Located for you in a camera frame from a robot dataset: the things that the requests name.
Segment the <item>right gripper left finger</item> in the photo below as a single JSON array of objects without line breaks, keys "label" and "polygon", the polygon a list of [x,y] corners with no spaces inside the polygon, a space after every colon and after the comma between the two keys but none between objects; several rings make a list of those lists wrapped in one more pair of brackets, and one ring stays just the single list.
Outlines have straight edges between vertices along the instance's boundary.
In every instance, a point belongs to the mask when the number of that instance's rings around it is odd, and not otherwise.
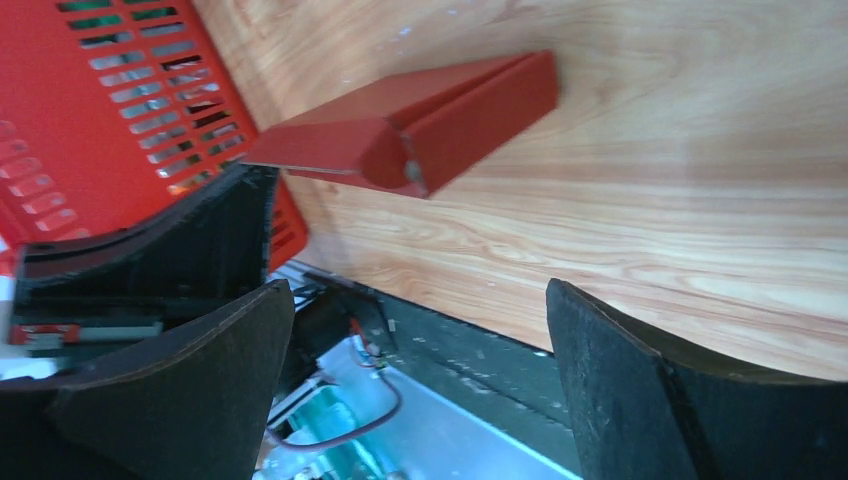
[{"label": "right gripper left finger", "polygon": [[248,479],[294,320],[277,280],[93,361],[47,414],[71,452],[54,479]]}]

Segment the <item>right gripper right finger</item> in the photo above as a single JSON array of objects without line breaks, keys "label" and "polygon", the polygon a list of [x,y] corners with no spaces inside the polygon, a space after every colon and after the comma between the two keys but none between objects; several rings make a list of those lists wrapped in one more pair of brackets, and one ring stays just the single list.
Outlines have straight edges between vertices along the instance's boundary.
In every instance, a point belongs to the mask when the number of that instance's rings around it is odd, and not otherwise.
[{"label": "right gripper right finger", "polygon": [[547,323],[587,479],[843,479],[847,386],[702,347],[552,279]]}]

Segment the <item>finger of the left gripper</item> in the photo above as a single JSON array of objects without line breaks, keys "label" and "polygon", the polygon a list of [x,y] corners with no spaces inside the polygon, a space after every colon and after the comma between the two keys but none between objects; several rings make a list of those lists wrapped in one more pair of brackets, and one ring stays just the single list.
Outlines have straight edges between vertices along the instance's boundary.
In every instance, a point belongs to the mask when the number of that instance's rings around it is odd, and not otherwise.
[{"label": "finger of the left gripper", "polygon": [[108,234],[24,248],[9,341],[36,357],[117,349],[261,286],[278,175],[239,166]]}]

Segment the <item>red paper box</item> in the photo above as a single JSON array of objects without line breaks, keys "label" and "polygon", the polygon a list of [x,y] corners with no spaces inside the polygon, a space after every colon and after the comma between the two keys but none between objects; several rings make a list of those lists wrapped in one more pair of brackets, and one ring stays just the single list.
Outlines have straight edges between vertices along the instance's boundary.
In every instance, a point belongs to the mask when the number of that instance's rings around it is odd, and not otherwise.
[{"label": "red paper box", "polygon": [[391,75],[262,132],[249,164],[428,198],[558,105],[542,50]]}]

